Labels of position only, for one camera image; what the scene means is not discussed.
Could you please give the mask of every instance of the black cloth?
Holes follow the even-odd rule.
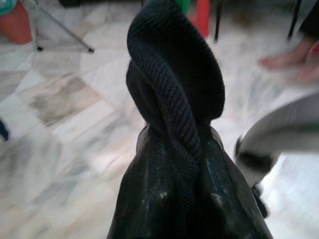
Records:
[[[174,0],[150,0],[128,32],[128,89],[148,123],[107,239],[270,239],[251,189],[209,126],[218,64]]]
[[[197,124],[209,124],[224,107],[218,64],[204,39],[174,0],[150,0],[128,33],[132,57],[129,91],[147,123],[169,141],[176,183],[176,238],[187,238],[201,157]]]
[[[319,39],[319,1],[316,2],[313,9],[304,20],[300,27],[300,31],[307,36]]]
[[[9,139],[9,131],[4,126],[4,123],[0,120],[0,135],[7,141]]]

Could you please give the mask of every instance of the orange container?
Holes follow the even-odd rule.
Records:
[[[312,53],[313,53],[313,54],[318,54],[318,53],[319,53],[319,42],[318,42],[317,45],[313,48]]]
[[[29,17],[20,1],[11,12],[0,16],[0,33],[16,44],[32,41]]]
[[[197,0],[197,16],[190,17],[190,20],[204,38],[209,35],[209,1]]]

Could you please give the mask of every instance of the ribbed knit fabric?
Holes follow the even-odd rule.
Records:
[[[176,183],[176,238],[187,238],[201,157],[197,124],[224,107],[218,64],[174,0],[150,0],[128,33],[129,91],[144,119],[171,145]]]

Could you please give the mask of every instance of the marble floor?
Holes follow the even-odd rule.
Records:
[[[119,184],[144,121],[125,85],[126,34],[139,1],[102,1],[49,12],[96,48],[86,53],[51,22],[37,18],[43,52],[0,36],[0,117],[11,131],[0,144],[1,239],[104,239]],[[319,91],[296,72],[267,72],[256,60],[291,48],[291,14],[251,14],[230,6],[220,39],[207,44],[226,86],[223,116],[212,122],[233,156],[236,139],[267,112]],[[211,19],[211,31],[214,31]],[[275,239],[316,239],[319,189],[315,155],[283,155],[265,179],[263,198]]]

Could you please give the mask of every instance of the metal stand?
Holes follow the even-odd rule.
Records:
[[[218,34],[219,34],[219,26],[220,26],[220,19],[221,19],[221,10],[223,7],[222,0],[217,1],[217,14],[216,14],[216,30],[215,30],[215,38],[214,41],[218,41]]]
[[[22,0],[22,3],[24,4],[28,15],[29,15],[29,21],[31,25],[31,34],[33,39],[34,48],[37,51],[42,51],[43,47],[39,46],[37,43],[37,36],[36,36],[36,27],[35,27],[35,15],[37,13],[42,14],[43,16],[49,18],[51,21],[53,21],[57,26],[62,28],[65,32],[67,32],[74,40],[76,40],[78,43],[80,43],[82,46],[84,46],[89,53],[94,53],[95,49],[85,42],[83,42],[77,35],[75,35],[72,31],[67,29],[62,23],[60,23],[57,19],[55,19],[53,16],[51,16],[45,9],[43,9],[41,6],[39,6],[37,0]]]
[[[288,34],[288,40],[290,40],[291,37],[293,36],[294,29],[295,29],[295,26],[296,26],[296,23],[298,20],[298,14],[299,14],[301,2],[302,2],[302,0],[297,0],[295,10],[294,10],[293,22],[291,23],[291,27],[290,27],[289,34]]]

